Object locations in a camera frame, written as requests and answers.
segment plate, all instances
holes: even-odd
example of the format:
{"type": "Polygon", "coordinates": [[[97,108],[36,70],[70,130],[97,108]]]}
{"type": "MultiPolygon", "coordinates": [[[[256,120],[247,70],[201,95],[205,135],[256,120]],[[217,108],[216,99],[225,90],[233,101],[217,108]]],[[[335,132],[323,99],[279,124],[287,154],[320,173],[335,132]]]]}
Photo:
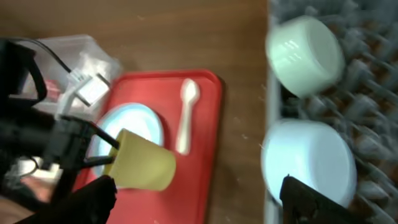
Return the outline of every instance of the plate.
{"type": "MultiPolygon", "coordinates": [[[[124,128],[159,146],[163,146],[164,143],[159,117],[149,107],[140,103],[129,103],[111,110],[99,121],[98,126],[115,139],[124,128]]],[[[107,156],[111,148],[110,144],[96,136],[91,144],[89,156],[107,156]]],[[[104,166],[97,166],[93,168],[93,172],[99,177],[103,169],[104,166]]]]}

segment white bowl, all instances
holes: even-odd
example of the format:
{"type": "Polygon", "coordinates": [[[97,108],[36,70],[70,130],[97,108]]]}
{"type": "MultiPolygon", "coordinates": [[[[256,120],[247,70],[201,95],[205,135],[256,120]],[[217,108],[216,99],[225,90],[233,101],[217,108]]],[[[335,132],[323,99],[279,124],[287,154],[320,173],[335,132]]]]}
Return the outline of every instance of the white bowl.
{"type": "Polygon", "coordinates": [[[266,52],[281,84],[299,98],[336,83],[345,65],[334,34],[310,16],[298,17],[270,30],[266,52]]]}
{"type": "Polygon", "coordinates": [[[354,197],[357,179],[353,155],[327,124],[280,120],[268,130],[261,156],[264,180],[280,205],[280,189],[288,175],[344,207],[354,197]]]}

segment wooden table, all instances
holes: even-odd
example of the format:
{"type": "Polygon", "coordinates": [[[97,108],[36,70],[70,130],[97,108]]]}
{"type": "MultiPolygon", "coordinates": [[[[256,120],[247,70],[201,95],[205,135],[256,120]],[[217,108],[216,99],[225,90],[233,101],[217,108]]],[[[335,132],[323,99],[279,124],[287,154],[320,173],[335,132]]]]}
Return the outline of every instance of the wooden table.
{"type": "Polygon", "coordinates": [[[263,223],[265,132],[260,0],[3,0],[0,33],[93,36],[126,71],[207,68],[224,82],[206,222],[263,223]]]}

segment plastic container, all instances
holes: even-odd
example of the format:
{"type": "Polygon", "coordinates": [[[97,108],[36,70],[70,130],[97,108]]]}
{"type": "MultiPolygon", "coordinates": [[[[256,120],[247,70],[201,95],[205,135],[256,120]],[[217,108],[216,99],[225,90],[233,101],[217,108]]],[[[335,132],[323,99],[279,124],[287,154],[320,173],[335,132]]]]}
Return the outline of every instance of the plastic container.
{"type": "MultiPolygon", "coordinates": [[[[117,78],[121,71],[120,63],[110,57],[99,47],[95,39],[88,35],[73,35],[39,39],[43,44],[52,49],[65,64],[72,69],[67,73],[47,52],[30,42],[20,42],[21,45],[36,51],[35,61],[45,79],[49,91],[47,99],[36,107],[39,110],[55,113],[59,96],[68,89],[73,88],[88,76],[100,74],[108,82],[117,78]]],[[[28,78],[24,87],[24,95],[35,97],[32,80],[28,78]]],[[[98,103],[86,106],[76,99],[71,108],[71,114],[84,119],[95,119],[98,103]]]]}

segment plastic spoon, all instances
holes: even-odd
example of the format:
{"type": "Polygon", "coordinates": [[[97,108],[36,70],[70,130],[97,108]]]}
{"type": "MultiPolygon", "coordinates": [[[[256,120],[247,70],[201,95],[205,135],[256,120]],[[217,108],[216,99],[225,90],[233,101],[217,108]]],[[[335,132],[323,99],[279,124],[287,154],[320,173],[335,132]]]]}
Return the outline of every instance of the plastic spoon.
{"type": "Polygon", "coordinates": [[[198,85],[190,78],[184,80],[181,86],[182,114],[177,134],[177,152],[186,156],[190,152],[192,108],[199,99],[198,85]]]}

